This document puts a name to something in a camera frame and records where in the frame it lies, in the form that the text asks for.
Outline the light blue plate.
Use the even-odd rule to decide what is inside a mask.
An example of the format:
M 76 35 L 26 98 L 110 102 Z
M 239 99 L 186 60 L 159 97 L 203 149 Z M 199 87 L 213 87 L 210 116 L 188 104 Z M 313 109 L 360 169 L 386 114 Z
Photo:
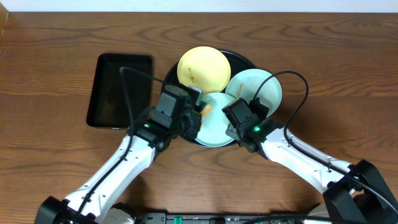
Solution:
M 201 128 L 195 138 L 197 142 L 208 147 L 221 147 L 234 141 L 226 134 L 230 122 L 222 112 L 233 100 L 234 98 L 226 93 L 209 93 L 203 97 L 203 101 L 211 110 L 201 119 Z

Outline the yellow green sponge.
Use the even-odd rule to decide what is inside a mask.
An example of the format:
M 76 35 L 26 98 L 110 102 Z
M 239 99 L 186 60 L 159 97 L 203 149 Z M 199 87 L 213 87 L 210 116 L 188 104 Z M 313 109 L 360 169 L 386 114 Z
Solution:
M 200 114 L 201 114 L 202 117 L 208 115 L 211 110 L 212 110 L 212 107 L 208 103 L 206 103 L 204 101 L 202 101 L 200 103 Z

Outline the pale green plate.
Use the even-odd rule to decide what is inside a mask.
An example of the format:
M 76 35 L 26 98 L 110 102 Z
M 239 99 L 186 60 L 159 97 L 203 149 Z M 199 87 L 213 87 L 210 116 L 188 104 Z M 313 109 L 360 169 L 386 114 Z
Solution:
M 272 74 L 258 68 L 237 73 L 228 83 L 225 93 L 234 98 L 243 98 L 249 103 L 262 82 Z M 268 80 L 257 94 L 262 105 L 269 108 L 267 116 L 272 115 L 282 101 L 282 87 L 276 77 Z

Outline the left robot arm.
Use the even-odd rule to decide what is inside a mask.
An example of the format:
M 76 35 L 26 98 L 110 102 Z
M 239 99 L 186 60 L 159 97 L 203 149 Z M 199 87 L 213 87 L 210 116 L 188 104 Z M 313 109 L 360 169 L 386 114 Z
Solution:
M 103 223 L 115 201 L 158 153 L 177 136 L 196 138 L 201 119 L 210 110 L 205 102 L 168 103 L 143 111 L 116 152 L 79 189 L 63 200 L 53 196 L 39 207 L 36 223 Z

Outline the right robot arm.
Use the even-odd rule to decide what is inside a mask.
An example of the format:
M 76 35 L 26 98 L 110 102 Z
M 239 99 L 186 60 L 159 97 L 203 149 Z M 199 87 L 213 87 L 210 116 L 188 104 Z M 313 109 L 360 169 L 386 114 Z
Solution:
M 379 170 L 361 160 L 351 164 L 296 138 L 273 119 L 231 118 L 226 133 L 249 152 L 296 173 L 322 195 L 326 217 L 301 220 L 329 223 L 397 223 L 397 200 Z

